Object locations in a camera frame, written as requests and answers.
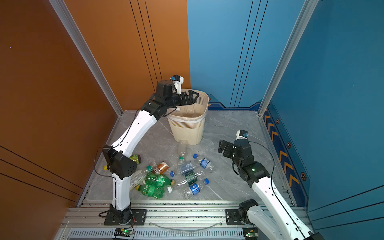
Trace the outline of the clear bottle green cap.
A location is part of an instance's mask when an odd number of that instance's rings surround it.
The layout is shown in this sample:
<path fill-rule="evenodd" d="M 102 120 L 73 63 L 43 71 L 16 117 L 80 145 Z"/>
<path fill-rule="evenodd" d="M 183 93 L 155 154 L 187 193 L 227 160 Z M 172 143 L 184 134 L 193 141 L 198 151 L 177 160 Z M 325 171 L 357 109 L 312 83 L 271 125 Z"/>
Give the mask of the clear bottle green cap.
<path fill-rule="evenodd" d="M 179 166 L 184 164 L 184 162 L 185 162 L 188 144 L 189 143 L 186 140 L 180 140 L 178 143 L 178 155 L 179 155 L 178 165 Z"/>

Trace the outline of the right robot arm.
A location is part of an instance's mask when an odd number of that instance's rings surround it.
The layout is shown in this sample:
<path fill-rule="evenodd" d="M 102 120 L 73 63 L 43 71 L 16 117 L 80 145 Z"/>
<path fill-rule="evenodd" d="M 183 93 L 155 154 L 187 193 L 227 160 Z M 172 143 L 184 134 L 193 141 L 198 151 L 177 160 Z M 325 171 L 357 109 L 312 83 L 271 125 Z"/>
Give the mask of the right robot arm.
<path fill-rule="evenodd" d="M 320 233 L 314 233 L 305 225 L 288 205 L 274 184 L 272 175 L 261 163 L 255 161 L 247 139 L 237 139 L 233 143 L 221 140 L 218 153 L 233 161 L 240 177 L 260 197 L 272 215 L 266 215 L 255 200 L 247 200 L 239 207 L 239 215 L 245 224 L 255 225 L 269 240 L 324 239 Z"/>

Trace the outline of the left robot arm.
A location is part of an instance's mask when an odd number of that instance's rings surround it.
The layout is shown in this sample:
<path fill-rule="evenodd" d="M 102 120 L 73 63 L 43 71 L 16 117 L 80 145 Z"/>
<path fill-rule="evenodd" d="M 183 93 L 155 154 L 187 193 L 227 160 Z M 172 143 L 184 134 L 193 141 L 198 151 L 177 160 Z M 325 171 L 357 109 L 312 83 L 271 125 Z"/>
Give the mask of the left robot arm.
<path fill-rule="evenodd" d="M 180 76 L 160 81 L 156 92 L 136 112 L 135 119 L 122 136 L 111 146 L 102 148 L 113 179 L 113 200 L 107 211 L 105 225 L 124 226 L 131 223 L 130 184 L 138 165 L 130 157 L 142 137 L 160 118 L 169 114 L 169 109 L 193 105 L 199 99 L 199 93 L 182 91 L 181 86 Z"/>

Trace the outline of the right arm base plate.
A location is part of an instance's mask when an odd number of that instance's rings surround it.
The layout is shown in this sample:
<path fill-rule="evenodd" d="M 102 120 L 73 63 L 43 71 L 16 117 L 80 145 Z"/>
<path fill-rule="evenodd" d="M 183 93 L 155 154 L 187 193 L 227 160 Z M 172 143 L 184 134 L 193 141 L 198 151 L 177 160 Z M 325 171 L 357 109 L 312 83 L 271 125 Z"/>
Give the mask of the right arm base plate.
<path fill-rule="evenodd" d="M 240 214 L 238 209 L 226 209 L 226 224 L 228 226 L 249 225 L 246 219 Z"/>

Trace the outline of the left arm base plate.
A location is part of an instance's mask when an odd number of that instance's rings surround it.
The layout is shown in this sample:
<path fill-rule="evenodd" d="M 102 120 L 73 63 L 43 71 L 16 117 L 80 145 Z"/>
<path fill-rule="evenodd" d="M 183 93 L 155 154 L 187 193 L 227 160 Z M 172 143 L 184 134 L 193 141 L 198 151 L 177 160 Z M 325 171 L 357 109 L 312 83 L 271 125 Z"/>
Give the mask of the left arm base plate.
<path fill-rule="evenodd" d="M 112 211 L 108 210 L 105 217 L 105 226 L 143 226 L 147 217 L 146 209 L 132 209 L 130 210 L 130 218 L 127 220 L 119 219 Z"/>

